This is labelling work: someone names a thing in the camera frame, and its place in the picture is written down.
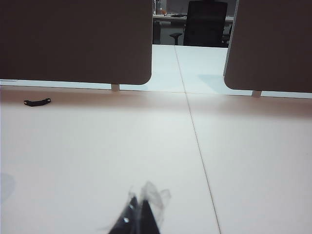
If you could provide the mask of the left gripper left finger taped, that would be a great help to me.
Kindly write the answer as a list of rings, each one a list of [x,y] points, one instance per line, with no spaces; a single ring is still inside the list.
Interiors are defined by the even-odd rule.
[[[139,233],[139,202],[136,192],[131,187],[128,198],[120,215],[109,229],[109,234],[138,234]]]

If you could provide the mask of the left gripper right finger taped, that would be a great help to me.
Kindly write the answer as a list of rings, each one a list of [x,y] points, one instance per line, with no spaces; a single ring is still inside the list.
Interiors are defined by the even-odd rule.
[[[168,189],[159,190],[147,181],[139,196],[138,227],[140,234],[160,234],[166,208],[171,200]]]

